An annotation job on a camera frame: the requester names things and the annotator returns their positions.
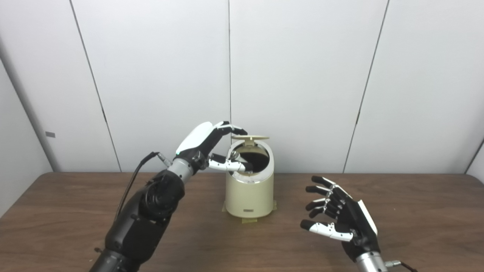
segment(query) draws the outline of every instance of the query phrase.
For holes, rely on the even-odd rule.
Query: robotic hand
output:
[[[303,229],[342,241],[346,254],[361,272],[387,272],[387,267],[400,264],[407,267],[400,261],[383,262],[377,240],[377,227],[362,200],[353,200],[338,184],[324,177],[313,176],[311,180],[322,186],[307,186],[306,191],[325,197],[306,206],[306,210],[311,211],[309,217],[314,218],[324,213],[335,219],[336,223],[302,220]]]
[[[212,149],[229,133],[247,135],[240,127],[220,122],[197,126],[180,144],[173,162],[152,152],[136,168],[125,192],[127,195],[136,173],[151,158],[158,156],[168,166],[138,190],[123,207],[106,235],[105,249],[90,272],[136,272],[153,255],[178,202],[185,195],[184,184],[199,170],[210,166],[226,171],[251,171],[252,165],[213,154]]]
[[[231,125],[227,121],[220,122],[215,126],[210,122],[200,124],[180,144],[176,158],[192,158],[191,161],[202,170],[210,167],[223,171],[251,172],[252,165],[240,157],[226,158],[215,153],[208,157],[210,151],[212,151],[222,136],[229,133],[247,135],[245,130]]]

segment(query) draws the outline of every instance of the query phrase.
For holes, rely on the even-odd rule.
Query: panel seam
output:
[[[373,52],[373,57],[371,59],[370,69],[368,71],[368,76],[366,77],[366,83],[364,85],[363,95],[362,95],[362,99],[360,101],[360,107],[358,109],[358,115],[357,115],[357,118],[356,118],[355,126],[353,128],[353,133],[351,134],[351,140],[349,142],[348,152],[346,154],[345,165],[343,166],[343,173],[345,172],[345,170],[346,170],[346,164],[348,163],[349,152],[351,150],[351,145],[353,144],[353,138],[355,136],[356,126],[358,125],[358,119],[360,118],[360,113],[361,113],[362,106],[363,106],[363,100],[364,100],[364,96],[366,94],[366,88],[368,87],[368,81],[370,80],[371,70],[373,68],[373,63],[375,61],[375,55],[377,54],[378,44],[380,43],[381,31],[382,31],[383,25],[385,23],[385,18],[387,16],[387,11],[388,11],[389,4],[390,4],[390,0],[387,1],[387,5],[385,7],[385,13],[383,14],[383,19],[381,21],[380,32],[378,33],[377,44],[375,45],[375,51]]]
[[[96,94],[97,94],[97,98],[99,100],[99,105],[101,106],[101,111],[103,113],[104,120],[106,121],[107,132],[109,133],[109,139],[111,140],[111,144],[113,146],[114,155],[116,156],[116,161],[118,163],[118,167],[120,169],[120,172],[122,172],[120,160],[118,158],[118,153],[116,152],[116,147],[114,146],[113,136],[111,135],[109,123],[107,122],[107,118],[106,118],[106,115],[105,115],[105,112],[104,112],[103,102],[101,101],[101,96],[99,95],[99,91],[97,89],[96,79],[94,77],[94,73],[92,72],[91,61],[89,60],[88,52],[86,50],[86,45],[84,44],[84,38],[82,37],[81,28],[79,27],[79,22],[77,21],[76,11],[74,10],[74,5],[72,3],[72,0],[69,0],[69,3],[71,5],[72,14],[74,15],[74,21],[76,21],[77,32],[79,32],[79,37],[81,38],[82,48],[84,50],[84,54],[86,55],[86,59],[88,61],[89,71],[91,72],[92,81],[94,82],[94,88],[96,89]]]

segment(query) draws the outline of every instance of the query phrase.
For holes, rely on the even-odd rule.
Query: robot finger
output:
[[[330,209],[328,209],[327,207],[317,207],[317,208],[314,208],[309,213],[309,218],[315,218],[316,215],[318,215],[320,213],[324,213],[325,215],[331,217],[332,219],[338,219],[338,215],[336,213],[330,211]]]
[[[326,186],[327,188],[331,189],[331,187],[333,185],[336,185],[336,183],[334,183],[333,181],[325,178],[325,177],[319,177],[319,176],[312,176],[311,177],[311,180],[312,182],[315,182],[315,183],[318,183],[318,184],[322,184],[324,186]]]
[[[326,189],[321,186],[306,186],[306,192],[308,193],[318,193],[322,196],[327,196],[329,192],[331,192],[330,189]]]
[[[309,202],[309,204],[306,205],[306,211],[310,211],[316,207],[321,207],[321,206],[324,206],[326,205],[326,202],[328,202],[329,199],[327,198],[320,198],[320,199],[316,199],[314,201],[311,201]]]
[[[248,133],[241,127],[233,126],[234,130],[232,131],[233,134],[236,135],[247,135]]]
[[[237,135],[247,135],[247,132],[244,129],[238,126],[231,125],[227,121],[223,122],[223,124],[221,125],[217,124],[217,129],[223,135],[227,135],[229,133],[233,133]]]
[[[353,239],[353,233],[348,231],[341,231],[346,229],[349,230],[349,228],[338,223],[320,223],[311,220],[302,220],[300,226],[305,230],[343,242],[349,242]]]

